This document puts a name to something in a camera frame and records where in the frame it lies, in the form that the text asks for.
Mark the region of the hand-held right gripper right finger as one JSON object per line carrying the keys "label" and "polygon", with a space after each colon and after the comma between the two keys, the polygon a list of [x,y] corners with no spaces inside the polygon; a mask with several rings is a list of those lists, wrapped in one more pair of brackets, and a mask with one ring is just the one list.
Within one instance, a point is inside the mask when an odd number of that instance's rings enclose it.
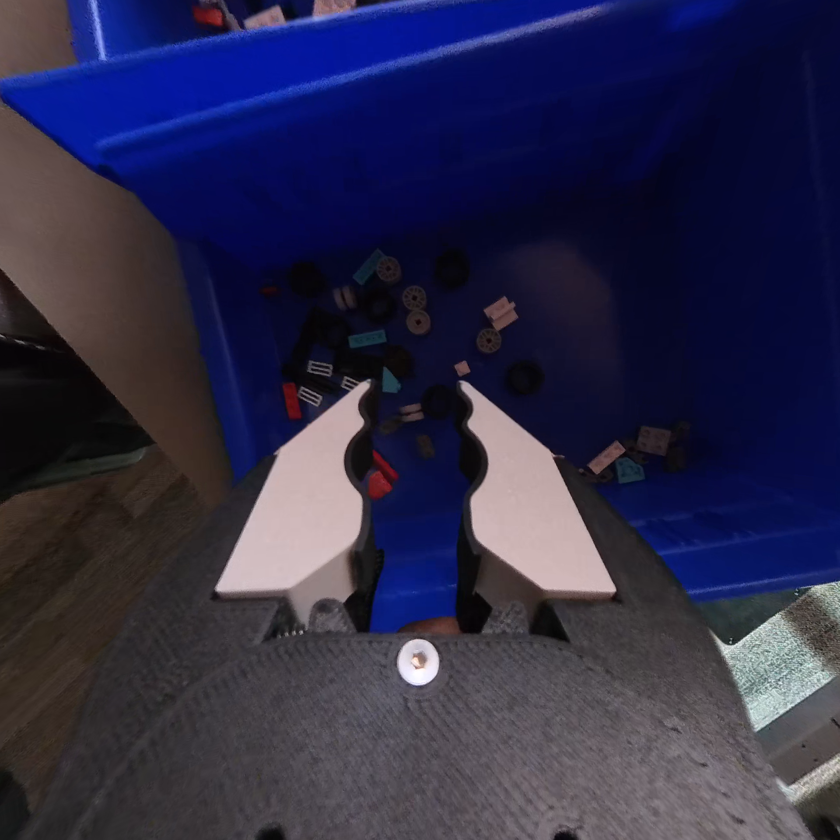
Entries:
{"label": "hand-held right gripper right finger", "polygon": [[458,467],[467,480],[458,532],[456,622],[479,634],[516,606],[524,631],[558,604],[614,606],[618,590],[559,461],[474,385],[456,386]]}

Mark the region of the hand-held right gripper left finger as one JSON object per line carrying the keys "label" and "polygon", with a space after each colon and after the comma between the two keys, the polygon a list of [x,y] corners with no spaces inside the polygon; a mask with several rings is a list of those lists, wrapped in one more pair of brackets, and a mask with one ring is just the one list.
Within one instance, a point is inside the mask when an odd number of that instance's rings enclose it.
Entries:
{"label": "hand-held right gripper left finger", "polygon": [[357,595],[370,606],[377,549],[363,481],[378,395],[362,381],[279,447],[216,582],[218,599],[283,598],[304,624],[322,599]]}

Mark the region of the toy wheels and bricks pile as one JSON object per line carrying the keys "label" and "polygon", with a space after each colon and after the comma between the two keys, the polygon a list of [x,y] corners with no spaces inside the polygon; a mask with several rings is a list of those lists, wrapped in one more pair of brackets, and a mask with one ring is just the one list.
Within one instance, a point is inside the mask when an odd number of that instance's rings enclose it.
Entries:
{"label": "toy wheels and bricks pile", "polygon": [[375,251],[350,284],[320,265],[289,268],[307,304],[280,331],[280,397],[291,422],[313,419],[359,382],[384,395],[381,436],[453,416],[456,382],[473,385],[589,480],[621,485],[686,467],[688,426],[646,423],[659,396],[635,295],[560,242],[471,260],[461,248],[415,265]]}

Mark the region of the blue bin with wheels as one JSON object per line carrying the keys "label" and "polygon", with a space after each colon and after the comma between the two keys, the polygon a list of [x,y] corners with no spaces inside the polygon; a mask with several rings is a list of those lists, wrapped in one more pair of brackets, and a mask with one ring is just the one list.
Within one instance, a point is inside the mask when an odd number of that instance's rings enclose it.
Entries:
{"label": "blue bin with wheels", "polygon": [[698,600],[838,580],[838,2],[636,2],[391,64],[202,38],[5,103],[182,247],[237,479],[291,435],[289,268],[560,242],[640,303],[687,468],[609,501]]}

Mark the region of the red and grey toy bricks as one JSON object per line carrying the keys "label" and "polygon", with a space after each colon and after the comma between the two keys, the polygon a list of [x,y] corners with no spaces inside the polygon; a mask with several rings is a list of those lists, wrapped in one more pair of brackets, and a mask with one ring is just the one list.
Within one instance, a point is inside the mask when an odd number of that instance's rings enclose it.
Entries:
{"label": "red and grey toy bricks", "polygon": [[299,18],[320,18],[375,5],[364,1],[190,2],[196,25],[213,34],[276,27]]}

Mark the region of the blue bin with red bricks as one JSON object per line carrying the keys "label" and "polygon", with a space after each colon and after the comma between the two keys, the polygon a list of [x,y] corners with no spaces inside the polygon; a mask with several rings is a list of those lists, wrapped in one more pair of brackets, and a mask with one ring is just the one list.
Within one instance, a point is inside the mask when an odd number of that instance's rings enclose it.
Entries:
{"label": "blue bin with red bricks", "polygon": [[362,67],[391,64],[482,42],[509,31],[519,34],[555,20],[565,25],[623,16],[636,2],[376,2],[326,17],[295,19],[276,27],[213,34],[199,28],[190,2],[68,2],[73,48],[82,61],[107,61],[146,49],[200,39],[282,38],[317,60],[352,56]]}

